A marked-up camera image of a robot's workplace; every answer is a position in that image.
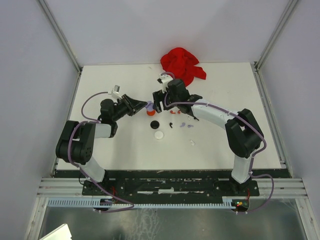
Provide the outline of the lilac earbud charging case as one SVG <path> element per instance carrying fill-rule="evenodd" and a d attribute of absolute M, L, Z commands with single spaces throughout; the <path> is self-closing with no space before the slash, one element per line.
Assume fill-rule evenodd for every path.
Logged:
<path fill-rule="evenodd" d="M 152 112 L 152 111 L 154 111 L 153 106 L 154 106 L 154 103 L 153 103 L 152 101 L 148 101 L 148 102 L 147 102 L 147 105 L 145 106 L 146 111 L 147 111 L 147 112 Z"/>

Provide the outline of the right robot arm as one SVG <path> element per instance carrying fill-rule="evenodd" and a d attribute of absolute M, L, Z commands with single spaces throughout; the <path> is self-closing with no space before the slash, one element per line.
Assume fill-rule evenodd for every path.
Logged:
<path fill-rule="evenodd" d="M 229 148 L 234 153 L 233 180 L 229 183 L 229 189 L 236 196 L 246 192 L 254 156 L 259 152 L 261 143 L 266 144 L 253 113 L 246 108 L 230 111 L 213 105 L 200 95 L 190 94 L 181 79 L 174 79 L 167 74 L 158 77 L 157 82 L 162 87 L 152 93 L 153 109 L 157 113 L 176 107 L 183 114 L 196 120 L 206 120 L 225 130 Z"/>

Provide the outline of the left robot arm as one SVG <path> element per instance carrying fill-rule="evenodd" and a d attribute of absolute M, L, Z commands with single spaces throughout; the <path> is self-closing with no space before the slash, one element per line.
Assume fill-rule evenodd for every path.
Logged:
<path fill-rule="evenodd" d="M 93 157 L 95 139 L 113 138 L 118 130 L 117 121 L 126 115 L 134 116 L 147 104 L 126 94 L 116 102 L 109 98 L 102 100 L 98 119 L 65 123 L 55 148 L 56 157 L 77 167 L 94 183 L 93 189 L 99 195 L 106 195 L 111 183 L 105 179 L 106 170 Z"/>

